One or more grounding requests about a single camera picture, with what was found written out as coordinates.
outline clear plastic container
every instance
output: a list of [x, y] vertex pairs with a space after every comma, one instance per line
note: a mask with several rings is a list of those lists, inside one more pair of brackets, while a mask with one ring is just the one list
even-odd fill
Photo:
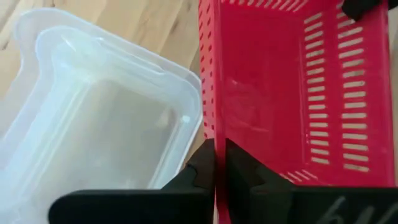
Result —
[[156, 189], [201, 123], [187, 69], [57, 9], [23, 14], [22, 56], [0, 114], [0, 220], [46, 223], [81, 189]]

